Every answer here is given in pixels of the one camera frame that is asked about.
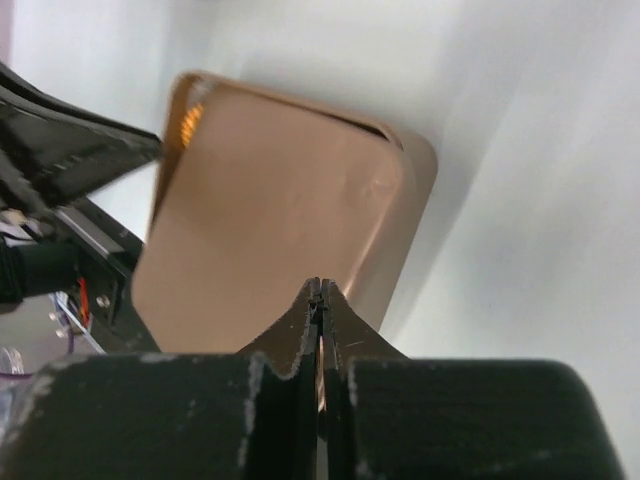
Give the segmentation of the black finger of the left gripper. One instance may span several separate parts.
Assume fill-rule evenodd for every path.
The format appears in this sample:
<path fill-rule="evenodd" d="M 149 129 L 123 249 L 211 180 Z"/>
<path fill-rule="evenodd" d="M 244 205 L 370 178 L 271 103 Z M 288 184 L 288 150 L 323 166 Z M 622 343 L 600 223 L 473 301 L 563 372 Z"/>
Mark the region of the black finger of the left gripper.
<path fill-rule="evenodd" d="M 63 102 L 1 66 L 3 205 L 65 205 L 161 155 L 155 134 Z"/>

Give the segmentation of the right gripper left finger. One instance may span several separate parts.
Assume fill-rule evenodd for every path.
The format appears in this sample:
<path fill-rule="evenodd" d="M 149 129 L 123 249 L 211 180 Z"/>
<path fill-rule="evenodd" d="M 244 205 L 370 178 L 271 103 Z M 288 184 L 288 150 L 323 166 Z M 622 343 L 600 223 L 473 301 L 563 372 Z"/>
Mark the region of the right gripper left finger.
<path fill-rule="evenodd" d="M 5 479 L 312 479 L 320 282 L 235 354 L 52 362 L 17 395 Z"/>

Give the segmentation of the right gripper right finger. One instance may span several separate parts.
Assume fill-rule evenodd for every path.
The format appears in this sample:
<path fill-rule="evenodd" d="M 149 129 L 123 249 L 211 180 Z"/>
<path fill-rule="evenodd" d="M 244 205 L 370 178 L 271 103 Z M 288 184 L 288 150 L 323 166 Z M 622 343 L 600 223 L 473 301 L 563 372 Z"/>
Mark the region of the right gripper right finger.
<path fill-rule="evenodd" d="M 595 401 L 568 365 L 410 359 L 320 287 L 332 479 L 620 479 Z"/>

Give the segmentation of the orange round cookie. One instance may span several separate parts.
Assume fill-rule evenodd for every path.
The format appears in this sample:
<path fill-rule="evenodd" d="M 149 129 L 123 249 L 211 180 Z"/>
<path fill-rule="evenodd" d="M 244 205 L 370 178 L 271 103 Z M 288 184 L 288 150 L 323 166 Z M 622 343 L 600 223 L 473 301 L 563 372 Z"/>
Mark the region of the orange round cookie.
<path fill-rule="evenodd" d="M 198 103 L 187 109 L 180 124 L 180 139 L 183 147 L 188 147 L 200 122 L 204 105 Z"/>

